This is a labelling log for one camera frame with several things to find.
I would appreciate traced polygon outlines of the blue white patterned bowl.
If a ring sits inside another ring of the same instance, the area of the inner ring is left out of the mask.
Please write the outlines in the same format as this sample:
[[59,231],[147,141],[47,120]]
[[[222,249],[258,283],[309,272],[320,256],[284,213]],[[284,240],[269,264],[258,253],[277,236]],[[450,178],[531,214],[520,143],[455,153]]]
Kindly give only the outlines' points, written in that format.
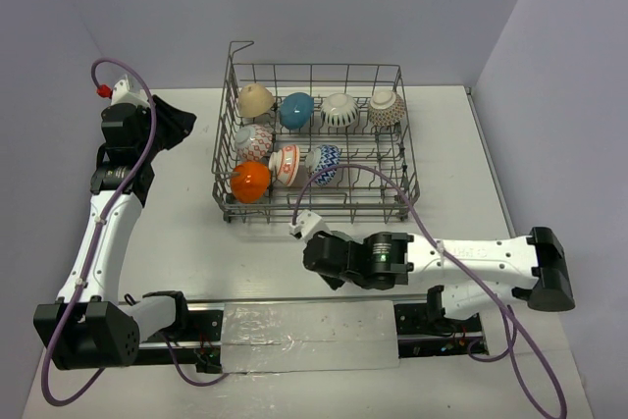
[[237,131],[234,141],[239,158],[243,161],[259,162],[269,154],[273,145],[273,135],[265,126],[250,124]]

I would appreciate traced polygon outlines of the tan bowl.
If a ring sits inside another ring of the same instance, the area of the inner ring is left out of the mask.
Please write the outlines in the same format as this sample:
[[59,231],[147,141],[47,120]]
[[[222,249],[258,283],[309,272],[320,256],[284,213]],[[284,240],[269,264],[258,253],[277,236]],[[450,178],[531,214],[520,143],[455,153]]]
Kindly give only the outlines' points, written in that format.
[[247,84],[239,93],[239,115],[246,119],[256,118],[265,114],[274,104],[274,95],[268,88],[260,83]]

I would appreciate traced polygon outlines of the orange geometric pattern bowl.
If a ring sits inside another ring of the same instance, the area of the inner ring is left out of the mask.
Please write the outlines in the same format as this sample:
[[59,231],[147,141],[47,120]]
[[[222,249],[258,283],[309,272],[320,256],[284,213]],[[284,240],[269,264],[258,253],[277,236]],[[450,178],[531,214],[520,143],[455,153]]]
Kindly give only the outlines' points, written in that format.
[[321,144],[308,152],[305,168],[309,177],[317,175],[313,183],[325,186],[331,182],[337,172],[333,166],[340,163],[340,155],[340,149],[331,144]]

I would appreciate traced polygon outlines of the orange floral pattern bowl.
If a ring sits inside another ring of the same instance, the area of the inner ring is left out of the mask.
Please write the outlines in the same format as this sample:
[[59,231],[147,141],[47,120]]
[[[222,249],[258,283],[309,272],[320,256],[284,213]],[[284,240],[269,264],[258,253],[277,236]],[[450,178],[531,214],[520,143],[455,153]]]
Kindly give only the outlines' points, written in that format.
[[299,169],[300,147],[289,144],[270,155],[268,168],[276,180],[285,186],[292,186]]

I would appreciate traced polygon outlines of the white bowl orange rim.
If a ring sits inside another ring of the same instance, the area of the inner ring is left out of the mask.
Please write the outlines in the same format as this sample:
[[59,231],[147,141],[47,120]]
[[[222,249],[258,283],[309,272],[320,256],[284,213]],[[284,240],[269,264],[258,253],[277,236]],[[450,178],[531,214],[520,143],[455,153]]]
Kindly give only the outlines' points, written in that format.
[[346,93],[334,93],[326,97],[321,104],[321,118],[332,128],[350,126],[359,117],[359,108],[355,99]]

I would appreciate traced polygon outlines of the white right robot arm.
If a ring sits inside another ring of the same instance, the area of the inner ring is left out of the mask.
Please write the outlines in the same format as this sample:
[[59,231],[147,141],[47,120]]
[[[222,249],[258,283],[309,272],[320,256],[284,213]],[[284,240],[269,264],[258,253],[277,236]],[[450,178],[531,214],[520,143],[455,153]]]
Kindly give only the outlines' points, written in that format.
[[375,290],[419,285],[427,291],[424,319],[438,332],[495,300],[503,305],[522,301],[541,312],[575,307],[563,246],[546,227],[511,239],[436,242],[389,232],[356,241],[319,231],[305,244],[303,266],[331,289],[345,284]]

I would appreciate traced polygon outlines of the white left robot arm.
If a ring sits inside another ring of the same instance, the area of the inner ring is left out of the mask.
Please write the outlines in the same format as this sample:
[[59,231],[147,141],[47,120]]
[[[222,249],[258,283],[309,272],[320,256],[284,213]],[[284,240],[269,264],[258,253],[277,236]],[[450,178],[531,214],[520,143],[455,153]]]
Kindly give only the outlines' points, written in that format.
[[155,108],[112,104],[101,113],[104,142],[90,181],[89,220],[71,274],[54,302],[40,304],[33,325],[60,370],[131,366],[139,346],[164,333],[184,337],[191,314],[182,292],[154,291],[118,304],[131,233],[154,179],[151,161],[189,136],[194,114],[159,96]]

